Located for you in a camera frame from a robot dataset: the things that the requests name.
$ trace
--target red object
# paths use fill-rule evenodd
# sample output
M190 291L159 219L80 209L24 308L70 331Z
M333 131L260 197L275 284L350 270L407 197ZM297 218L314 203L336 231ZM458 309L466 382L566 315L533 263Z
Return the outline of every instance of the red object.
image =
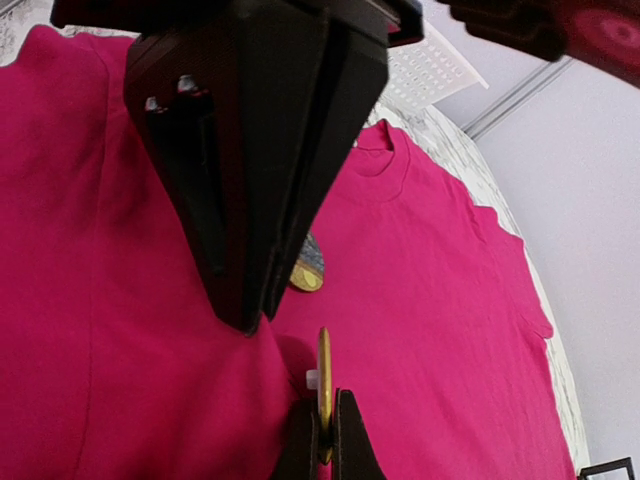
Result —
M555 15L568 55L640 87L640 2L569 0Z
M385 124L314 226L324 287L250 339L218 321L129 45L39 27L0 70L0 478L267 478L323 325L390 480L575 478L521 241Z

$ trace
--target crew neck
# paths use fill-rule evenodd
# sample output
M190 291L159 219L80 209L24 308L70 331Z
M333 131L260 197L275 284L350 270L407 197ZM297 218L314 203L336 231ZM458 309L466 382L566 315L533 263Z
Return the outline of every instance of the crew neck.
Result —
M364 129L340 171L333 191L355 203L383 203L402 192L409 148L402 130L386 120Z

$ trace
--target white wall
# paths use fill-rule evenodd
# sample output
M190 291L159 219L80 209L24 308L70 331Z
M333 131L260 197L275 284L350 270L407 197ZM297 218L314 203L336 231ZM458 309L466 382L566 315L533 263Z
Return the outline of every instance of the white wall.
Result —
M480 72L489 83L485 90L474 85L437 103L438 109L459 126L474 120L483 110L544 62L525 53L469 35L464 24L449 15L449 7L422 0L424 17Z
M554 308L591 459L640 467L640 90L576 63L478 143Z

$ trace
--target white marble surface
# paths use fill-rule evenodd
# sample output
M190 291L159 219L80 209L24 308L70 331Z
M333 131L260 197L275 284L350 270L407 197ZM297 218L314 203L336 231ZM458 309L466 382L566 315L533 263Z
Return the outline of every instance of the white marble surface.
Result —
M51 4L50 0L24 0L0 18L0 65L8 65L15 59L28 31L34 25L49 23ZM66 28L64 33L73 35L81 30L98 35L123 33L74 27ZM387 118L393 125L409 132L413 140L434 161L465 183L476 204L493 207L503 228L519 235L517 224L477 146L435 107L426 108L420 115L408 116L402 115L393 105L378 104L370 121L380 118ZM530 261L529 264L543 309L556 327L540 278ZM555 331L556 334L548 342L553 389L562 428L578 470L589 465L589 452L573 376L557 328Z

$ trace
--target gray wall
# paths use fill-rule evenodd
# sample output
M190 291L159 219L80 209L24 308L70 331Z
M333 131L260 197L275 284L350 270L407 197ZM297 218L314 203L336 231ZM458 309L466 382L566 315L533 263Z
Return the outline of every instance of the gray wall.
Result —
M576 62L478 144L547 289L594 463L640 465L640 90Z

